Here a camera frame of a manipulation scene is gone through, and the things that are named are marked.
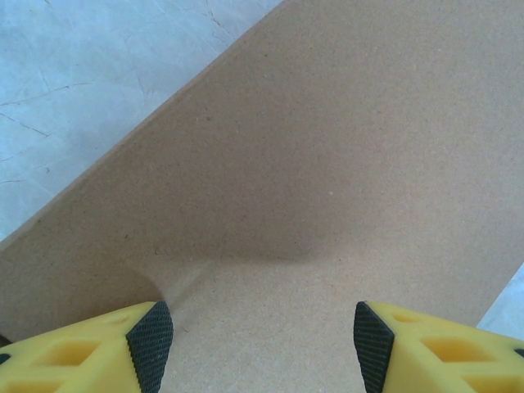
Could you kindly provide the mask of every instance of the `marble surface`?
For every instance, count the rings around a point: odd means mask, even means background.
[[[0,240],[278,3],[0,2]]]

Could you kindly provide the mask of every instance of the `cardboard sheet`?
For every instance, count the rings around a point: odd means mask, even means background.
[[[164,392],[359,392],[358,300],[478,323],[524,255],[523,12],[284,2],[2,244],[0,332],[164,297]]]

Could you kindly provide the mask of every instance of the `gray vein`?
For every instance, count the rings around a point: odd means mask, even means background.
[[[91,83],[92,82],[83,82],[81,84],[68,84],[67,86],[62,86],[61,88],[55,88],[54,90],[51,90],[50,92],[47,92],[47,93],[44,93],[44,94],[40,94],[38,96],[24,98],[23,100],[19,100],[19,101],[4,102],[3,104],[0,104],[0,106],[15,105],[15,104],[20,104],[22,102],[26,102],[26,101],[30,101],[30,100],[36,100],[37,98],[45,97],[45,96],[47,96],[49,94],[52,94],[52,93],[55,93],[55,92],[59,92],[60,90],[64,90],[65,88],[73,88],[75,86],[84,86],[86,84],[91,84]]]
[[[24,182],[25,180],[6,180],[6,181],[3,181],[3,182],[0,182],[0,184],[6,184],[6,183],[21,183],[21,182]]]
[[[22,127],[26,128],[26,129],[32,129],[35,133],[39,133],[40,135],[43,135],[46,138],[49,136],[48,133],[44,133],[44,132],[42,132],[42,131],[40,131],[38,129],[34,129],[33,127],[29,127],[28,125],[25,125],[24,123],[21,123],[20,121],[15,120],[12,117],[9,117],[8,115],[4,115],[3,113],[0,113],[0,116],[3,116],[6,119],[9,119],[10,121],[13,121],[13,122],[17,123],[17,124],[21,125]]]
[[[2,158],[0,160],[0,162],[6,162],[6,161],[9,161],[11,158],[14,158],[15,156],[10,156],[10,157],[7,157],[7,158]]]
[[[130,38],[131,38],[131,36],[127,37],[124,40],[124,45],[125,45],[126,49],[128,50],[128,55],[129,55],[129,59],[131,60],[131,64],[133,65],[134,74],[136,75],[137,80],[138,80],[138,84],[140,85],[140,89],[142,90],[142,99],[144,101],[144,106],[145,106],[146,105],[146,90],[144,89],[144,86],[142,84],[142,80],[140,79],[140,75],[138,74],[137,65],[135,64],[135,62],[133,60],[133,56],[131,55],[131,51],[129,50],[128,39],[130,39]]]
[[[49,88],[49,84],[47,83],[46,77],[43,76],[43,72],[42,72],[42,69],[40,67],[38,68],[38,72],[40,73],[40,76],[42,77],[43,82],[46,84],[47,92],[50,93],[51,89]]]
[[[222,26],[222,24],[215,18],[215,14],[213,13],[213,8],[211,7],[210,5],[210,0],[206,0],[206,4],[208,6],[208,8],[210,9],[210,14],[211,14],[211,20],[221,29],[223,30],[229,37],[231,37],[233,39],[233,41],[235,40],[235,38]]]
[[[179,26],[181,29],[183,29],[186,33],[190,34],[190,35],[194,35],[194,33],[190,30],[188,30],[184,25],[182,25],[179,20],[177,20],[176,18],[173,18],[171,17],[171,15],[169,15],[167,12],[165,12],[164,8],[162,8],[158,2],[156,2],[156,0],[153,0],[153,2],[155,3],[155,5],[158,7],[158,9],[164,14],[165,18],[168,19],[168,20],[171,20],[173,21],[174,23],[176,23],[177,26]],[[177,7],[180,11],[182,12],[193,12],[197,15],[201,15],[201,16],[204,16],[205,18],[209,18],[210,16],[207,15],[207,14],[203,14],[202,12],[198,12],[197,10],[194,10],[192,8],[181,8],[178,4],[174,4],[175,7]],[[229,37],[231,37],[233,39],[233,41],[235,40],[235,38],[226,30],[222,27],[222,25],[215,19],[213,13],[211,12],[211,17],[213,18],[212,22],[214,22],[218,27],[220,27],[221,29],[223,29],[227,35],[229,35]],[[213,33],[213,37],[218,39],[221,43],[224,43],[226,46],[229,46],[228,43],[225,43],[224,41],[222,41],[221,39],[219,39],[218,37],[216,37],[215,33]],[[211,45],[210,42],[208,42],[207,40],[205,39],[201,39],[201,41],[207,45],[208,47],[210,47],[211,49],[213,49],[214,52],[216,52],[217,54],[220,54],[222,51],[220,51],[219,49],[217,49],[216,47],[214,47],[213,45]]]

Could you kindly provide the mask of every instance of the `hexagonal hole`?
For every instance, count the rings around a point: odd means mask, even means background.
[[[55,344],[40,356],[35,366],[80,366],[100,345],[100,341],[71,340]]]
[[[476,393],[524,393],[519,376],[466,376],[463,378]]]
[[[0,391],[3,393],[54,393],[62,382],[50,381],[19,381],[8,382]]]
[[[457,337],[428,337],[422,343],[443,362],[488,362],[495,358],[477,344]]]
[[[408,315],[404,315],[404,314],[393,314],[392,317],[399,321],[399,322],[402,322],[402,323],[415,323],[415,322],[418,322],[420,319],[418,318],[414,318],[414,317],[410,317]]]

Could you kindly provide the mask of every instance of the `yellow plastic part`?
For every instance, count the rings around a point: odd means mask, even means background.
[[[155,305],[141,303],[5,346],[0,393],[140,393],[125,335]]]
[[[366,304],[395,336],[383,393],[524,393],[524,341]]]

